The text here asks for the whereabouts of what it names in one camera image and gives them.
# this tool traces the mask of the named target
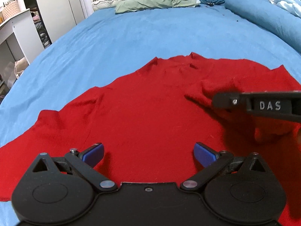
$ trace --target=bed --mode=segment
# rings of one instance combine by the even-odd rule
[[[89,88],[105,86],[154,57],[195,52],[249,59],[270,69],[283,64],[301,83],[301,54],[262,24],[226,7],[94,12],[42,52],[14,84],[0,105],[0,147],[30,128],[41,110],[60,110]],[[0,215],[1,226],[18,222],[10,202],[0,202]]]

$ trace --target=white cabinet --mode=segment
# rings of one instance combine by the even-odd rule
[[[85,19],[80,0],[36,0],[51,42]]]

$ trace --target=green pillowcase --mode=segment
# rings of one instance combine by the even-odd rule
[[[121,0],[115,7],[115,13],[136,12],[145,9],[195,7],[199,0]]]

